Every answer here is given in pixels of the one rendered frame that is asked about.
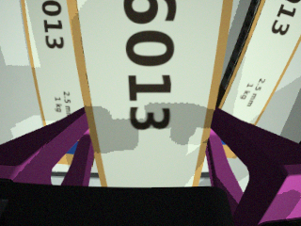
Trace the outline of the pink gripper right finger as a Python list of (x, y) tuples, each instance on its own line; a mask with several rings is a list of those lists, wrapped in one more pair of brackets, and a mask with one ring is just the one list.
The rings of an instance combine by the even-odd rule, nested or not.
[[(248, 169), (245, 192), (219, 137)], [(227, 193), (235, 226), (301, 219), (301, 144), (216, 106), (205, 153), (211, 186)]]

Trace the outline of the white electrode pack with printed label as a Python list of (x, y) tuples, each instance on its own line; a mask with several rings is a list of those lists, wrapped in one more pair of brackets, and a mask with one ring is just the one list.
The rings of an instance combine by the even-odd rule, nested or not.
[(43, 126), (84, 107), (67, 0), (21, 0)]
[(233, 0), (67, 0), (101, 186), (198, 186)]

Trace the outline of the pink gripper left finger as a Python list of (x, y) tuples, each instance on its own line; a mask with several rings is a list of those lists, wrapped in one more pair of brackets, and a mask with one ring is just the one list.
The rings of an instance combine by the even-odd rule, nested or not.
[(78, 141), (65, 186), (88, 186), (94, 150), (82, 107), (65, 118), (0, 145), (0, 178), (52, 185), (57, 162)]

